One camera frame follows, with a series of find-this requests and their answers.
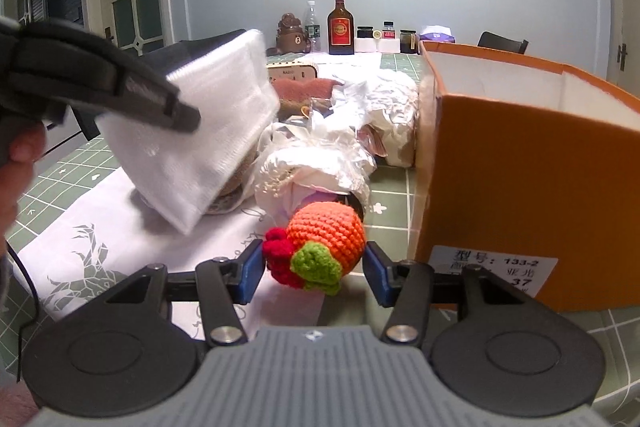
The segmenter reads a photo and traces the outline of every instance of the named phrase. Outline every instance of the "orange crochet ball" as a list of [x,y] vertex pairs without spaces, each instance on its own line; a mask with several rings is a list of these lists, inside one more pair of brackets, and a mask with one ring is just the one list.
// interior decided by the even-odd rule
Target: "orange crochet ball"
[[310,203],[289,221],[287,237],[294,250],[307,241],[325,245],[346,275],[360,260],[365,247],[362,222],[350,206],[333,201]]

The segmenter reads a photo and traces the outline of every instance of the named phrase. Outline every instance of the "screw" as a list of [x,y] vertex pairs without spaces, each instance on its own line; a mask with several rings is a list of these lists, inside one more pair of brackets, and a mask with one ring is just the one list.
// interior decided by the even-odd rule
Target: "screw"
[[209,336],[217,344],[233,344],[242,338],[242,331],[234,326],[219,326]]
[[386,336],[400,343],[413,342],[418,338],[418,330],[413,326],[398,324],[388,328],[388,330],[386,330]]

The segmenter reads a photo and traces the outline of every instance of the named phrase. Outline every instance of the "black cable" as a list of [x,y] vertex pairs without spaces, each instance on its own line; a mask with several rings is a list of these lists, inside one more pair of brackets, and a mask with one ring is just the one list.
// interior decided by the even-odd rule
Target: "black cable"
[[17,264],[18,269],[22,273],[24,279],[27,281],[29,285],[29,289],[31,291],[31,296],[33,297],[33,305],[35,308],[35,314],[28,321],[24,322],[20,325],[18,329],[18,369],[16,371],[16,382],[20,382],[20,374],[22,371],[22,335],[26,328],[29,328],[38,322],[38,318],[40,317],[40,298],[38,297],[38,291],[36,290],[36,286],[33,284],[31,277],[29,276],[29,272],[22,264],[22,261],[18,257],[18,254],[15,253],[14,249],[11,248],[11,245],[7,242],[6,251],[9,253],[11,258],[14,260],[14,263]]

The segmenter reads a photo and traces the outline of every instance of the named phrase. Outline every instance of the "human hand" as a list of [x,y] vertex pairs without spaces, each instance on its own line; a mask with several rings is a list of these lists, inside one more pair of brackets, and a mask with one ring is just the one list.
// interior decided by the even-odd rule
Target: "human hand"
[[[9,147],[9,161],[0,167],[0,232],[2,237],[18,213],[18,198],[33,179],[33,164],[42,156],[46,143],[43,124],[23,131]],[[4,246],[0,247],[0,256]]]

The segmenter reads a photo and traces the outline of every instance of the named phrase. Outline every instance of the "liquor bottle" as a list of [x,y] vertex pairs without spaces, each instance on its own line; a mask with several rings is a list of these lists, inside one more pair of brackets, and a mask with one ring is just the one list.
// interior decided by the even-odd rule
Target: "liquor bottle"
[[327,17],[329,54],[353,55],[353,15],[344,7],[344,0],[335,0],[335,9]]

